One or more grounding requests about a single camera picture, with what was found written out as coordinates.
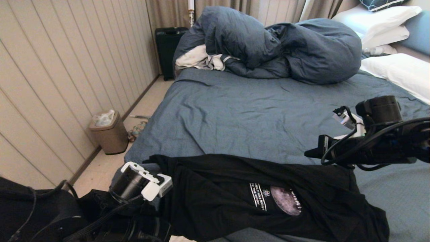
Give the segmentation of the black moon print t-shirt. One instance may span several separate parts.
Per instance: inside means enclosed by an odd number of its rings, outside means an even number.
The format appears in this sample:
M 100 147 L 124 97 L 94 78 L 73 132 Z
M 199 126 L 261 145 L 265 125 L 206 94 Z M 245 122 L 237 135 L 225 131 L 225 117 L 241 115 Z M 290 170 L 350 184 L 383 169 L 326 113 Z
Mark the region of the black moon print t-shirt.
M 173 188 L 160 213 L 198 242 L 252 228 L 327 242 L 388 242 L 384 210 L 360 193 L 352 170 L 278 164 L 233 155 L 152 155 Z

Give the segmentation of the blue bed sheet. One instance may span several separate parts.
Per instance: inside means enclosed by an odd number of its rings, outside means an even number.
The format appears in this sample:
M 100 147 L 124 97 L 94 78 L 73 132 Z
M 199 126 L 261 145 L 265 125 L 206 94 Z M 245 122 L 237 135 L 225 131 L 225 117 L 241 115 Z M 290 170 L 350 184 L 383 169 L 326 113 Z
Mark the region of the blue bed sheet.
M 124 161 L 151 155 L 187 157 L 228 154 L 276 163 L 319 164 L 304 156 L 318 136 L 349 129 L 333 109 L 394 95 L 404 120 L 430 117 L 430 106 L 406 90 L 367 72 L 347 81 L 310 85 L 289 78 L 250 79 L 232 73 L 189 68 L 166 92 Z M 354 171 L 373 206 L 386 211 L 389 242 L 430 242 L 430 164 L 395 164 Z

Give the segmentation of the long white pillow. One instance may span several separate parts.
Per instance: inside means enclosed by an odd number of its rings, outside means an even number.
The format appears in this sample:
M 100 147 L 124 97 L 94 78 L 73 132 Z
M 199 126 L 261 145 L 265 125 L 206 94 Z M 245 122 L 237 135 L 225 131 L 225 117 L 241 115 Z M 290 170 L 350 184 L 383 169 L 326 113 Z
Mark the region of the long white pillow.
M 360 70 L 396 84 L 430 106 L 430 63 L 398 53 L 363 59 Z

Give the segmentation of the multicoloured rag mop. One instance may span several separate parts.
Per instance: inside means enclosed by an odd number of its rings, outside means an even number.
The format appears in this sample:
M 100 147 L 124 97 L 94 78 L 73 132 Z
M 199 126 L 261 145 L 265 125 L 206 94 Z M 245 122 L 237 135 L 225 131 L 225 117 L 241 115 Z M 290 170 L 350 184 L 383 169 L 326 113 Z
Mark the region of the multicoloured rag mop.
M 144 130 L 144 128 L 146 127 L 146 124 L 151 119 L 151 116 L 129 115 L 129 117 L 135 118 L 135 119 L 141 119 L 140 123 L 138 123 L 137 125 L 135 125 L 132 129 L 130 129 L 128 131 L 128 141 L 133 143 L 138 138 L 138 136 L 141 134 L 141 132 Z

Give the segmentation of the dark blue duvet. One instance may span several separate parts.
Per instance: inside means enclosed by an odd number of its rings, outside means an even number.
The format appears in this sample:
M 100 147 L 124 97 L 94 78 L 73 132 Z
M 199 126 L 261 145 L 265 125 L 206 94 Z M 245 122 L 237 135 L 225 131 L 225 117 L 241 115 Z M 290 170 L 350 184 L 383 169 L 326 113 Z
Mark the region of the dark blue duvet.
M 245 78 L 336 84 L 351 78 L 361 66 L 361 39 L 356 32 L 326 18 L 265 27 L 235 9 L 207 6 L 181 37 L 173 70 L 177 58 L 203 44 L 209 55 L 239 58 L 227 60 L 224 71 Z

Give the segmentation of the beige trash bin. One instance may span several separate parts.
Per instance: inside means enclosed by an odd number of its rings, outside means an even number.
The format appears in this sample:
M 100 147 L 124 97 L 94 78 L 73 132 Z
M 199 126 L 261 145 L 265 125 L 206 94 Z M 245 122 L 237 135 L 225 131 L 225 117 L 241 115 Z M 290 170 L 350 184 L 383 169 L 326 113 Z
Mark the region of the beige trash bin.
M 106 155 L 124 153 L 128 147 L 128 133 L 119 112 L 115 111 L 114 121 L 105 127 L 95 127 L 92 121 L 89 129 Z

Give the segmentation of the clear plastic bin bag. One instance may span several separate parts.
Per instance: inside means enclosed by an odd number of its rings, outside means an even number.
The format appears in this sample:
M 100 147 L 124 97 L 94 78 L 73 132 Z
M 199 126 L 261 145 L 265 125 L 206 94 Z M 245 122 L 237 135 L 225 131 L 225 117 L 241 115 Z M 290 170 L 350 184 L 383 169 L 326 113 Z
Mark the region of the clear plastic bin bag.
M 114 121 L 115 110 L 110 109 L 108 111 L 100 112 L 92 117 L 92 125 L 95 127 L 105 127 L 112 124 Z

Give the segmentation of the flat white pillow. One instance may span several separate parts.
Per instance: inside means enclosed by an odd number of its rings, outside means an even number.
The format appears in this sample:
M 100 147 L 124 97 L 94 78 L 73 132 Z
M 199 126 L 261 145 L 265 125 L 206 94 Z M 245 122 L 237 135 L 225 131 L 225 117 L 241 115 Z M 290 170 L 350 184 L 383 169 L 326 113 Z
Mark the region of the flat white pillow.
M 399 42 L 409 38 L 409 36 L 410 32 L 405 26 L 398 26 L 386 32 L 375 34 L 374 36 L 364 36 L 361 40 L 361 49 L 365 50 Z

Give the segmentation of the large white pillow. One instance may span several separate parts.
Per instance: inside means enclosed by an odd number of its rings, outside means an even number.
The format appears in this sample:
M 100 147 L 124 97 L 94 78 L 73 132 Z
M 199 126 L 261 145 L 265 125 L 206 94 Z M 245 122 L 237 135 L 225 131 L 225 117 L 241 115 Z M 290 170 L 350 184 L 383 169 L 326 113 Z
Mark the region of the large white pillow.
M 335 15 L 332 20 L 359 33 L 362 41 L 390 31 L 422 12 L 419 6 L 395 6 L 378 12 L 370 12 L 363 5 Z

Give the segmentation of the light blue headboard cushion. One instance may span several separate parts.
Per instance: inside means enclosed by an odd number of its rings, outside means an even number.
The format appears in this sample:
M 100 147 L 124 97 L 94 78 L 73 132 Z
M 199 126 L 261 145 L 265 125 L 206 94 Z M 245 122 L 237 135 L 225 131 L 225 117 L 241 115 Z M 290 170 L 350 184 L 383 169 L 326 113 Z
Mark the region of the light blue headboard cushion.
M 430 56 L 430 11 L 424 10 L 408 19 L 404 26 L 410 35 L 400 45 Z

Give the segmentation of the white crumpled cloth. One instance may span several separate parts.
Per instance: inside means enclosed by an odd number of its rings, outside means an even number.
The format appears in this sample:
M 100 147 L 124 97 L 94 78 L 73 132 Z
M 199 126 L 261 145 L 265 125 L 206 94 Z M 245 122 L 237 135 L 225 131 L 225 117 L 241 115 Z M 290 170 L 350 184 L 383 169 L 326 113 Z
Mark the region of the white crumpled cloth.
M 177 58 L 174 62 L 174 71 L 179 73 L 186 68 L 224 71 L 226 69 L 225 63 L 230 59 L 240 60 L 239 58 L 225 54 L 209 55 L 206 52 L 206 45 L 203 44 L 196 46 Z

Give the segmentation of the dark patterned cushion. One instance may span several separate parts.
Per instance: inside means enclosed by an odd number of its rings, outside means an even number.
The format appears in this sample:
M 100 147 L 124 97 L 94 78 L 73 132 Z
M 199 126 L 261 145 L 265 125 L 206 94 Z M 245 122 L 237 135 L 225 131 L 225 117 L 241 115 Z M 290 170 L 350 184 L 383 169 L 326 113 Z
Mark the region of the dark patterned cushion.
M 400 6 L 408 1 L 410 0 L 359 0 L 361 5 L 370 12 L 378 12 L 391 7 Z

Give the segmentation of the black suitcase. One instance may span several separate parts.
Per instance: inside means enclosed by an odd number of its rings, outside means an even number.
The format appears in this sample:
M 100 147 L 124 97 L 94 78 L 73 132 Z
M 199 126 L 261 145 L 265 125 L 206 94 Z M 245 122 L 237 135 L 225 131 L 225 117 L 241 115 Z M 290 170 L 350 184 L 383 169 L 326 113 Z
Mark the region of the black suitcase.
M 188 31 L 186 27 L 155 29 L 155 41 L 162 75 L 165 81 L 174 79 L 173 57 L 181 37 Z

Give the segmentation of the beige curtain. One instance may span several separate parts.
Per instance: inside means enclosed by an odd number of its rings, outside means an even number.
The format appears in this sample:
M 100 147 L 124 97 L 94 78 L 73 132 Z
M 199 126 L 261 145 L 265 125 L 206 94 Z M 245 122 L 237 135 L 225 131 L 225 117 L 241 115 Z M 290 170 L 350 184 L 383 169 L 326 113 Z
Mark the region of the beige curtain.
M 146 0 L 153 29 L 189 27 L 188 2 L 194 3 L 195 19 L 207 6 L 224 6 L 256 18 L 264 26 L 332 18 L 347 0 Z

